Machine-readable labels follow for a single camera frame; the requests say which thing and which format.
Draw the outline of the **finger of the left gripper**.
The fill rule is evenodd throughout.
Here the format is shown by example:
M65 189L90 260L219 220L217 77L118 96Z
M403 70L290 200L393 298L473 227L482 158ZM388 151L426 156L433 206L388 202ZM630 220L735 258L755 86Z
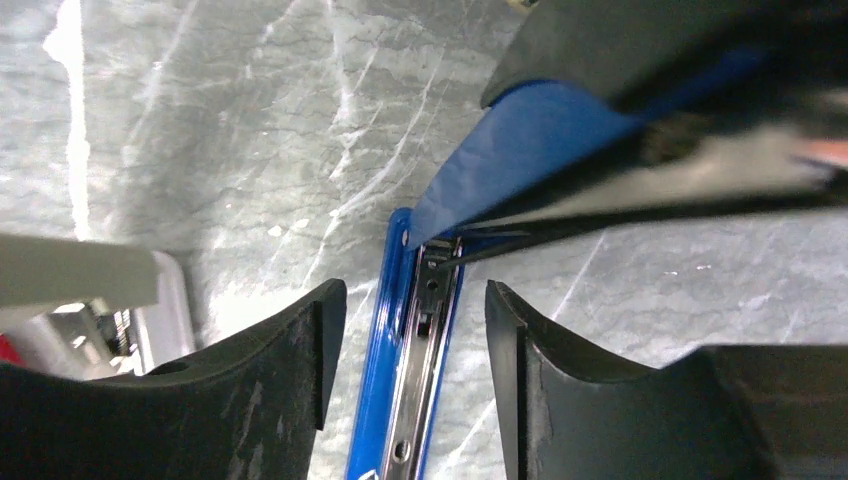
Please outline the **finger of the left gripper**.
M557 81L634 110L738 48L770 49L846 23L844 1L539 1L480 104L491 107L523 84Z
M618 225L846 203L846 90L756 87L651 120L457 232L473 262Z

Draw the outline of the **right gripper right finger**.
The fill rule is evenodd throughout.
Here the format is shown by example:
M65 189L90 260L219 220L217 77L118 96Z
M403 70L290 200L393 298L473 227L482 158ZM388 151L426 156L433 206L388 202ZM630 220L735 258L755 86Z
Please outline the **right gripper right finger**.
M706 345L659 369L492 281L485 322L511 479L843 479L843 345Z

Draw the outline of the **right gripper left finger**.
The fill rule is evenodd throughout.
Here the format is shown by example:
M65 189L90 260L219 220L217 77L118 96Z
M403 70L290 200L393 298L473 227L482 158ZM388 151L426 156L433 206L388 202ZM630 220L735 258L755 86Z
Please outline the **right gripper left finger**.
M303 479L346 317L330 279L212 346L94 381L1 368L5 479Z

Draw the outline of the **blue black stapler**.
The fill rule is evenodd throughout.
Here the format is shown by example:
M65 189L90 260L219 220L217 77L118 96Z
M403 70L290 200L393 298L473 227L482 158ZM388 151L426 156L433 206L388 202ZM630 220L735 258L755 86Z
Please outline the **blue black stapler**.
M632 113L572 81L524 81L493 105L413 208L389 221L346 475L424 475L463 281L474 244L458 227L560 169L741 79L764 53L731 50Z

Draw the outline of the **beige white stapler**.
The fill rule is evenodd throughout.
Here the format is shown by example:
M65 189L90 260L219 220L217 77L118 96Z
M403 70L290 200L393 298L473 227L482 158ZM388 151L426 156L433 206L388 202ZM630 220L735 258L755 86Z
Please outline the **beige white stapler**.
M144 375L196 351L186 281L170 255L4 234L1 335L36 371Z

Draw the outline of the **red white staple box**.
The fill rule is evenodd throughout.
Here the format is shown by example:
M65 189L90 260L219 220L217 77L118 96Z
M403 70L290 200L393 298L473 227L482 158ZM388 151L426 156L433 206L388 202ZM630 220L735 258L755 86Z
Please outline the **red white staple box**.
M4 363L9 363L16 366L24 366L25 362L22 359L18 350L14 345L3 335L0 336L0 358Z

